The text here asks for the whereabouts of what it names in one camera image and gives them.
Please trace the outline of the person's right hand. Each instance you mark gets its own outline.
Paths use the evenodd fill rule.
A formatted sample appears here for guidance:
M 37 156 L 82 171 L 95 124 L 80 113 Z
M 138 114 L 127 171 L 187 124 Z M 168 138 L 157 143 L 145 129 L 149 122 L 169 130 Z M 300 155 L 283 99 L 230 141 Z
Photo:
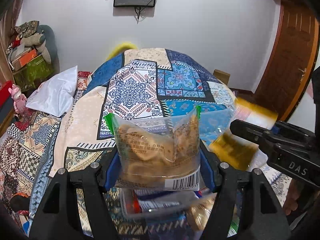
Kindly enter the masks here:
M 292 211 L 296 211 L 298 208 L 298 199 L 303 190 L 304 184 L 301 181 L 292 179 L 289 185 L 287 196 L 283 205 L 283 211 L 285 215 L 289 215 Z

